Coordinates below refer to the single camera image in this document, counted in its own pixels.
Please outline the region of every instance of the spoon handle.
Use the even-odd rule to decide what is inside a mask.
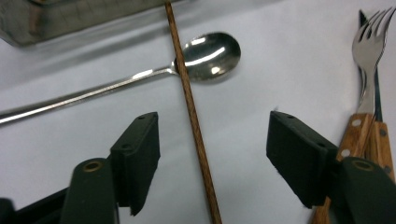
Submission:
[[[177,71],[180,74],[180,79],[184,90],[184,96],[186,98],[186,104],[189,111],[192,134],[194,136],[198,161],[201,167],[201,173],[204,180],[206,198],[209,203],[209,210],[210,210],[210,215],[212,217],[212,223],[221,224],[222,222],[221,222],[218,202],[216,199],[216,193],[213,187],[213,181],[212,181],[212,176],[210,174],[209,163],[207,161],[207,157],[205,153],[204,140],[199,126],[194,100],[192,98],[189,75],[184,62],[184,56],[181,50],[180,41],[178,39],[177,27],[176,27],[172,6],[169,2],[165,2],[165,9],[169,21],[169,28],[171,30],[171,36],[175,48],[175,54],[177,56]]]
[[[32,117],[33,115],[41,114],[54,109],[59,109],[67,105],[75,105],[78,103],[82,103],[85,100],[93,98],[94,96],[101,96],[112,93],[114,91],[119,91],[122,90],[123,88],[130,87],[131,84],[135,83],[136,81],[165,73],[173,74],[175,72],[172,71],[170,68],[159,68],[156,70],[148,70],[145,72],[135,74],[131,77],[119,79],[117,81],[110,82],[101,86],[93,87],[85,91],[71,93],[65,96],[61,96],[55,99],[51,99],[48,101],[44,101],[32,105],[26,105],[18,108],[9,109],[0,112],[0,125],[9,123],[11,121],[16,121],[18,119],[25,119],[28,117]]]

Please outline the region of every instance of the long-handled spoon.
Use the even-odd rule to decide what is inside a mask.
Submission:
[[[212,33],[192,39],[184,46],[183,54],[191,81],[201,81],[222,77],[232,70],[239,62],[241,49],[238,42],[230,35]],[[111,93],[130,87],[132,83],[161,74],[178,75],[176,61],[169,67],[148,70],[115,82],[94,87],[85,91],[68,94],[45,102],[10,109],[0,113],[0,124],[17,119],[24,119],[52,109],[73,105],[88,100],[93,96]]]

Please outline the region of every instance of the fork tines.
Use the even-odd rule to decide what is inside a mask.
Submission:
[[[392,18],[395,11],[396,7],[390,7],[389,9],[383,10],[381,12],[377,11],[374,16],[372,16],[370,20],[368,20],[359,30],[360,34],[356,35],[356,37],[359,38],[358,41],[361,41],[364,36],[366,36],[366,38],[370,38],[371,35],[385,37],[390,24],[390,19]],[[385,22],[383,23],[383,28],[379,30],[380,24],[384,18]]]

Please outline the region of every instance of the metal rivet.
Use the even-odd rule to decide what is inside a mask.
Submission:
[[[390,167],[388,167],[388,166],[385,166],[384,171],[385,171],[385,173],[390,174],[390,172],[392,172],[392,169],[390,169]]]
[[[379,134],[380,134],[381,136],[385,137],[385,136],[387,136],[387,131],[385,131],[385,130],[383,130],[383,129],[380,129],[380,130],[379,130]]]
[[[352,121],[352,126],[353,126],[353,127],[361,126],[361,119],[354,119],[354,120]]]
[[[84,172],[93,172],[93,171],[97,171],[100,168],[102,168],[103,164],[99,161],[91,161],[88,164],[85,164],[84,167],[82,168],[82,170]]]
[[[374,166],[370,163],[368,163],[367,161],[353,161],[352,164],[363,171],[373,171],[374,170]]]
[[[350,155],[350,150],[349,149],[344,149],[341,151],[341,156],[342,157],[348,157]]]

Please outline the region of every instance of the utensil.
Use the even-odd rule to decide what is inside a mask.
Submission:
[[[359,13],[360,27],[367,22],[367,18],[362,11]],[[383,122],[382,107],[381,107],[381,93],[379,90],[378,69],[375,69],[375,121],[369,137],[369,143],[364,150],[365,159],[377,163],[390,179],[395,181],[393,161],[391,157],[388,125]]]
[[[376,67],[381,59],[382,53],[384,51],[384,47],[386,44],[387,38],[387,30],[389,27],[390,19],[395,12],[396,8],[384,10],[382,12],[377,12],[374,16],[368,20],[356,33],[355,38],[352,44],[352,54],[353,58],[361,70],[361,80],[362,80],[362,88],[361,88],[361,103],[358,108],[356,114],[352,115],[349,118],[348,125],[346,127],[346,131],[344,133],[343,140],[338,150],[337,160],[342,160],[345,157],[363,157],[365,150],[370,145],[369,138],[371,137],[370,132],[374,132],[374,134],[378,135],[379,133],[384,132],[383,126],[375,125],[375,105],[378,106],[379,102],[375,103],[375,72]],[[379,30],[380,24],[384,20],[384,25],[382,30]],[[375,139],[384,142],[381,146],[381,150],[379,150],[379,144],[376,145],[375,151],[371,151],[371,159],[378,161],[378,158],[375,159],[374,156],[380,155],[381,157],[388,157],[387,161],[391,159],[390,154],[381,153],[385,150],[388,150],[390,153],[390,148],[386,147],[386,141],[388,139],[388,130],[385,129],[385,136],[377,137],[374,136]],[[328,210],[330,207],[330,200],[327,198],[325,204],[323,206],[318,207],[315,211],[315,214],[312,218],[312,224],[329,224],[329,214]]]
[[[232,36],[225,33],[212,33],[200,35],[192,39],[184,46],[183,54],[186,58],[190,80],[204,81],[224,77],[227,72],[236,67],[241,56],[241,49],[238,42]],[[176,61],[172,62],[169,67],[151,69],[85,91],[79,91],[45,102],[1,112],[0,124],[28,118],[66,105],[74,105],[88,100],[93,96],[130,87],[131,84],[145,78],[155,77],[161,74],[178,75],[175,63]]]

